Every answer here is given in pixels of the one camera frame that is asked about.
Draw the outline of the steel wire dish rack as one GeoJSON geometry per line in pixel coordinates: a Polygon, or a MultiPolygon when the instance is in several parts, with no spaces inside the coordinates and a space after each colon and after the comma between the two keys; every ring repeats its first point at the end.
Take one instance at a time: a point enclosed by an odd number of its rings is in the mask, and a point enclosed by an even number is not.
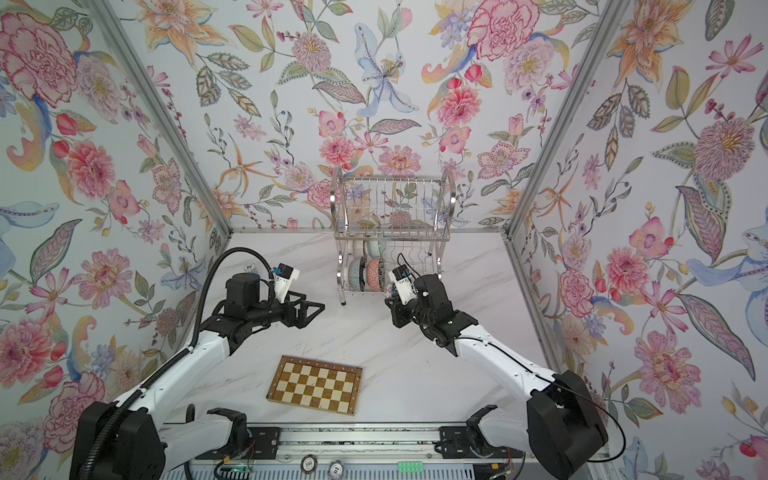
{"type": "Polygon", "coordinates": [[[354,176],[336,168],[330,180],[330,211],[340,304],[346,305],[353,294],[379,293],[348,289],[353,240],[385,240],[385,269],[404,265],[413,274],[440,276],[457,205],[451,173],[439,177],[354,176]]]}

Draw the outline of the dark petal pattern bowl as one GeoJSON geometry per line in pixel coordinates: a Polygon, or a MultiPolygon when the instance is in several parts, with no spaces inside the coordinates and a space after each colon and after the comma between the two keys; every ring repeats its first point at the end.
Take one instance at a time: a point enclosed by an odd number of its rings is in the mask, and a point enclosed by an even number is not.
{"type": "Polygon", "coordinates": [[[349,261],[347,267],[348,289],[353,292],[364,292],[366,288],[366,265],[365,256],[357,256],[349,261]]]}

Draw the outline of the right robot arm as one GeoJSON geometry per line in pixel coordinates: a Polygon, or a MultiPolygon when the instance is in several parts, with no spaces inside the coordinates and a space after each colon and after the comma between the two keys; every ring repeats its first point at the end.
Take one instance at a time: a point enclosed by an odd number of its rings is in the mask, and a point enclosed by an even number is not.
{"type": "Polygon", "coordinates": [[[487,405],[466,420],[473,453],[530,453],[554,478],[569,479],[608,443],[600,407],[580,376],[539,366],[503,344],[453,307],[437,275],[396,268],[385,304],[395,327],[417,325],[437,347],[479,368],[511,395],[508,408],[487,405]]]}

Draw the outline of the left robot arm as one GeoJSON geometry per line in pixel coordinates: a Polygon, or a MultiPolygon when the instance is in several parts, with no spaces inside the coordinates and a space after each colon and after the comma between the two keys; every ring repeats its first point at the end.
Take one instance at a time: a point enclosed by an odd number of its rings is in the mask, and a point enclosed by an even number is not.
{"type": "Polygon", "coordinates": [[[226,297],[201,324],[198,337],[133,390],[81,414],[70,467],[72,479],[158,479],[191,460],[216,452],[237,455],[253,444],[246,414],[214,407],[194,420],[165,427],[167,417],[214,367],[252,335],[274,323],[303,329],[325,306],[288,290],[261,298],[265,280],[241,273],[226,283],[226,297]]]}

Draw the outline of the mint green bowl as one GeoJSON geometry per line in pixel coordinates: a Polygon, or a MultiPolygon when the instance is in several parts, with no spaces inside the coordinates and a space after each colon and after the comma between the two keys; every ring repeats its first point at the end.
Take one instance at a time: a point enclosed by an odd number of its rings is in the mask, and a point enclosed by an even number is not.
{"type": "Polygon", "coordinates": [[[378,238],[371,238],[366,241],[366,250],[373,259],[383,259],[386,253],[386,241],[378,238]]]}

